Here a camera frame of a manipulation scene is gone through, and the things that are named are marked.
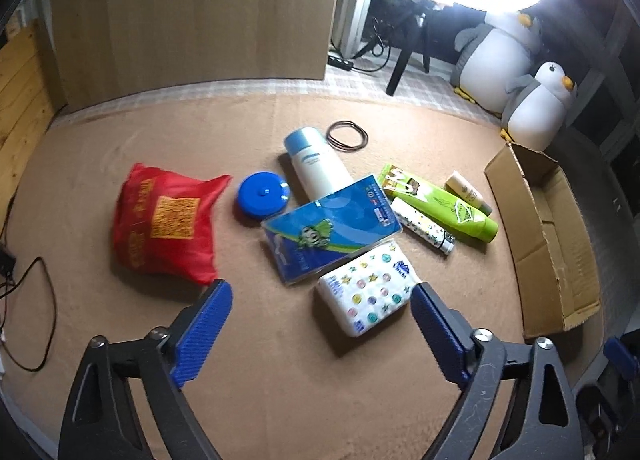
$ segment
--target small penguin plush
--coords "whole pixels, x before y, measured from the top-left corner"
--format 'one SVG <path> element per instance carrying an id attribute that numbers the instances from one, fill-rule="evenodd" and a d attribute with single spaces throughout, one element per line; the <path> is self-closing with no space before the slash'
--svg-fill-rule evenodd
<path id="1" fill-rule="evenodd" d="M 450 78 L 456 94 L 502 114 L 508 100 L 504 88 L 531 69 L 540 31 L 539 20 L 522 13 L 487 13 L 483 24 L 460 31 L 454 48 L 462 52 Z"/>
<path id="2" fill-rule="evenodd" d="M 508 82 L 510 94 L 502 114 L 502 135 L 532 150 L 544 151 L 558 133 L 578 92 L 558 63 L 547 62 L 536 72 Z"/>

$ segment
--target white tube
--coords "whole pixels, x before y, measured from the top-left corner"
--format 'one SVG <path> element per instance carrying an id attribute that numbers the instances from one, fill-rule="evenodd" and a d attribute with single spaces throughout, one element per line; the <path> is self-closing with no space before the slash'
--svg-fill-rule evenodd
<path id="1" fill-rule="evenodd" d="M 284 145 L 311 202 L 353 184 L 340 157 L 315 128 L 290 133 Z"/>
<path id="2" fill-rule="evenodd" d="M 451 254 L 456 242 L 454 236 L 445 231 L 436 222 L 423 215 L 407 204 L 401 198 L 395 198 L 391 203 L 400 223 L 416 233 L 420 238 L 441 250 L 447 256 Z"/>
<path id="3" fill-rule="evenodd" d="M 474 188 L 468 180 L 460 175 L 457 171 L 454 171 L 445 185 L 449 186 L 451 190 L 464 200 L 469 205 L 482 211 L 485 215 L 489 216 L 493 209 L 482 199 L 480 192 Z"/>

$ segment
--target green cartoon figure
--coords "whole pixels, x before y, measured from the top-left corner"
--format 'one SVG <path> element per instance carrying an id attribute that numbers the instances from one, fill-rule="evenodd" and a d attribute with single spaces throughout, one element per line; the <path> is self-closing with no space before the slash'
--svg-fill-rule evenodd
<path id="1" fill-rule="evenodd" d="M 329 244 L 329 236 L 334 225 L 326 218 L 319 221 L 316 225 L 306 226 L 300 231 L 298 239 L 299 247 L 327 247 Z"/>

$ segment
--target green tube cap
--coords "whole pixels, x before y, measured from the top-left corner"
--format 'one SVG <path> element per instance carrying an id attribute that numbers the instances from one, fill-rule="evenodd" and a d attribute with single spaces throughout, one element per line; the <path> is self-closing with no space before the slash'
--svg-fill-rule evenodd
<path id="1" fill-rule="evenodd" d="M 497 234 L 498 222 L 487 217 L 486 221 L 484 222 L 484 227 L 482 227 L 482 231 L 480 231 L 478 238 L 480 238 L 483 242 L 489 243 L 495 238 Z"/>

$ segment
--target green squeeze tube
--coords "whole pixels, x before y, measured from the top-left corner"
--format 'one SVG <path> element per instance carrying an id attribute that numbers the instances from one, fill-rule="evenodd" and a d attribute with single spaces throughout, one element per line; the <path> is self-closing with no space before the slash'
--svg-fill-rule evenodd
<path id="1" fill-rule="evenodd" d="M 401 198 L 421 213 L 449 228 L 483 242 L 492 241 L 498 224 L 479 209 L 448 191 L 393 164 L 387 164 L 378 177 L 382 190 L 390 198 Z"/>

